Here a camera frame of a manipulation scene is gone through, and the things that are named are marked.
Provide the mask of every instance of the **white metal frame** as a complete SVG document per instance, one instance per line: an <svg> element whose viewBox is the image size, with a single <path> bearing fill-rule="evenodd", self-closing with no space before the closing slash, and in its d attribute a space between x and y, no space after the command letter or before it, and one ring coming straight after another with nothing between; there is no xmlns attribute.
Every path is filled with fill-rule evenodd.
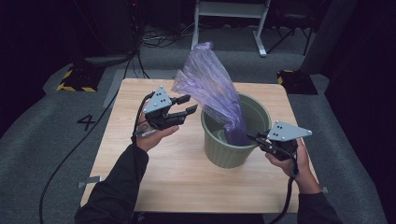
<svg viewBox="0 0 396 224"><path fill-rule="evenodd" d="M257 48L262 57L267 55L264 45L262 44L262 27L267 17L268 8L271 0L265 0L264 4L243 4L243 3L223 3L223 2L205 2L196 0L194 15L194 35L192 36L191 49L198 43L199 35L199 16L220 16L220 17L240 17L260 19L259 29L253 31Z"/></svg>

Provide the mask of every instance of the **plastic bag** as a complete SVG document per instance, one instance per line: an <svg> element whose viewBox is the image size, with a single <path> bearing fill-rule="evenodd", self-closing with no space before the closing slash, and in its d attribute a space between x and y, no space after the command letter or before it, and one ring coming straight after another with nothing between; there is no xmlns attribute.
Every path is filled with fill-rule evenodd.
<svg viewBox="0 0 396 224"><path fill-rule="evenodd" d="M224 124L228 144L248 146L239 96L212 48L212 42L194 46L183 69L177 71L172 91L190 95L208 116Z"/></svg>

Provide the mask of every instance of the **table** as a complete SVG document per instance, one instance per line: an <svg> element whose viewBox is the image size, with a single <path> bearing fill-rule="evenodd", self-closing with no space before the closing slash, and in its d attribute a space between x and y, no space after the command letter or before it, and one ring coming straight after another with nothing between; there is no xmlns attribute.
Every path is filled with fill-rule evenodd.
<svg viewBox="0 0 396 224"><path fill-rule="evenodd" d="M173 80L126 78L106 126L91 176L106 177L121 152L131 144L137 109L147 94L163 86L171 97ZM259 100L272 121L297 124L288 97L277 84L234 83L236 89ZM175 105L170 113L195 105L191 99ZM205 213L279 213L286 199L288 177L272 165L257 147L239 167L223 169L204 152L201 108L189 115L180 129L164 138L149 154L135 211ZM94 184L85 188L85 204ZM294 184L289 212L298 209L298 189Z"/></svg>
<svg viewBox="0 0 396 224"><path fill-rule="evenodd" d="M199 16L219 16L219 17L239 17L260 19L259 29L253 31L254 40L260 56L265 57L267 52L262 44L262 27L267 17L268 8L271 0L265 0L263 4L243 4L243 3L227 3L227 2L206 2L196 0L194 13L194 35L192 36L191 49L198 43L199 35Z"/></svg>

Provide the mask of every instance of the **black jacket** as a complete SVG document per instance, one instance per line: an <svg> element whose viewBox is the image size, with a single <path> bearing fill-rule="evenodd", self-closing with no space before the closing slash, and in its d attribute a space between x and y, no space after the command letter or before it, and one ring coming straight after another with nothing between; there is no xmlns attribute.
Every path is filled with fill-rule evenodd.
<svg viewBox="0 0 396 224"><path fill-rule="evenodd" d="M132 145L128 146L120 155L106 180L96 184L87 203L78 209L75 215L75 223L132 223L134 206L137 200L137 193L139 192L139 178L146 172L148 162L149 155L144 150L140 148L134 149ZM250 220L255 219L255 223L260 223L257 221L257 217L255 217L257 215L249 217L248 215L224 214L163 214L162 219L168 217L175 218L176 216L179 216L183 220L191 217L194 220L193 223L210 223L208 222L209 218L230 218L235 223L237 223L236 220L238 218L242 218L245 221L247 221L247 218L250 218ZM298 223L335 224L342 222L323 193L319 193L299 195Z"/></svg>

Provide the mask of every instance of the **wooden tabletop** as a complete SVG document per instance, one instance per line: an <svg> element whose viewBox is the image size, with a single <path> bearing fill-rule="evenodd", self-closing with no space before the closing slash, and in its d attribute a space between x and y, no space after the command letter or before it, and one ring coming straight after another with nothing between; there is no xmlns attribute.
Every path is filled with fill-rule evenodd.
<svg viewBox="0 0 396 224"><path fill-rule="evenodd" d="M131 144L137 109L147 94L163 86L171 97L180 96L171 91L173 82L136 78L122 81L90 176L106 178L122 151ZM297 125L282 86L253 83L234 85L238 91L260 101L273 122L278 119ZM191 99L186 104L172 106L170 113L184 111L195 104L195 100ZM239 167L224 169L213 164L204 151L201 112L198 107L175 134L164 138L148 153L148 169L141 183L135 211L281 212L289 178L280 168L272 165L258 147ZM87 202L93 186L89 184L85 189L81 205ZM297 195L297 186L293 184L290 213L297 212Z"/></svg>

